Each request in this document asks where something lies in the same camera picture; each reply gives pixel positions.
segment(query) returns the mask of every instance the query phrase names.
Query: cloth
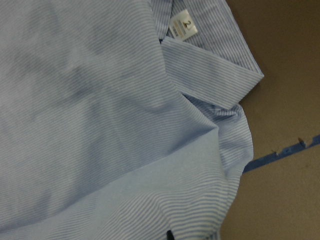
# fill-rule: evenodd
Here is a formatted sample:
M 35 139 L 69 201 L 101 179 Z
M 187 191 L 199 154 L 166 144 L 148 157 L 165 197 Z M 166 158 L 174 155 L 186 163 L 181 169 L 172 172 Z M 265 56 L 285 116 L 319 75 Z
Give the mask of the cloth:
M 2 0 L 0 240 L 218 239 L 262 77 L 222 0 Z

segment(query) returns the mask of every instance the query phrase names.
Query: brown surface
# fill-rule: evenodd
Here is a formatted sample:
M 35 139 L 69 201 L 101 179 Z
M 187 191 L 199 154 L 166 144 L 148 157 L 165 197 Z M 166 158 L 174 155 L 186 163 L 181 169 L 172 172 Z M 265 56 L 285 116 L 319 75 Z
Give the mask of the brown surface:
M 222 240 L 319 240 L 320 145 L 245 173 Z
M 254 158 L 310 143 L 320 134 L 320 0 L 227 2 L 265 75 L 241 103 Z

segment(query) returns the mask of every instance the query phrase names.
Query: clothing label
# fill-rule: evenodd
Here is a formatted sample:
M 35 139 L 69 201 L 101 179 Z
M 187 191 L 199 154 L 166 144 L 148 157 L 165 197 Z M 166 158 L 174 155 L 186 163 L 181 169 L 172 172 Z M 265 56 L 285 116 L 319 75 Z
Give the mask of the clothing label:
M 186 40 L 195 35 L 198 30 L 187 9 L 170 19 L 169 29 L 175 39 Z

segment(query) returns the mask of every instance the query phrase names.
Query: dark object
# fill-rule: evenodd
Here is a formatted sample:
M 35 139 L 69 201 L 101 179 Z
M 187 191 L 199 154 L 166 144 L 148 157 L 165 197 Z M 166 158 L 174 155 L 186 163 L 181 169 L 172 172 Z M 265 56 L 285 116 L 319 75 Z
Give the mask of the dark object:
M 174 235 L 172 234 L 171 230 L 166 232 L 166 240 L 175 240 Z

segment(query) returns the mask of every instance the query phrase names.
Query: blue tape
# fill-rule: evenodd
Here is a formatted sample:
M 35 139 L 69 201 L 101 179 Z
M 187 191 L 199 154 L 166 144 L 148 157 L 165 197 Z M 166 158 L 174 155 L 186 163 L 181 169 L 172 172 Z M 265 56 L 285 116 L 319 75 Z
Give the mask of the blue tape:
M 243 170 L 243 174 L 247 173 L 251 170 L 260 168 L 264 165 L 267 165 L 267 164 L 273 163 L 275 161 L 278 161 L 280 159 L 283 159 L 285 157 L 288 157 L 290 155 L 296 154 L 296 153 L 301 152 L 303 150 L 312 148 L 312 147 L 319 145 L 319 144 L 320 144 L 320 135 L 315 136 L 312 139 L 312 143 L 309 146 L 307 146 L 305 142 L 301 141 L 300 143 L 297 143 L 295 145 L 284 148 L 283 151 L 279 154 L 274 152 L 274 153 L 271 153 L 267 156 L 263 156 L 261 158 L 258 158 L 257 160 L 249 162 L 245 166 L 245 168 Z

